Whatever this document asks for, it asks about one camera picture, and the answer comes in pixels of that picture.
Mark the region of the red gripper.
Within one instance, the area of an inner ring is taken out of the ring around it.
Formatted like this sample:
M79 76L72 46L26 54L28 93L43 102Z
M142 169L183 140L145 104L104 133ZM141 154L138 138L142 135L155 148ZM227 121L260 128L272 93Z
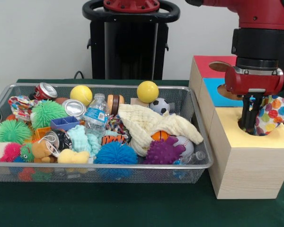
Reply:
M229 67L225 72L226 89L235 95L244 95L240 126L249 128L250 97L253 95L251 110L251 128L254 129L256 116L260 110L263 95L276 95L284 84L284 74L281 69L276 70L250 70L239 67Z

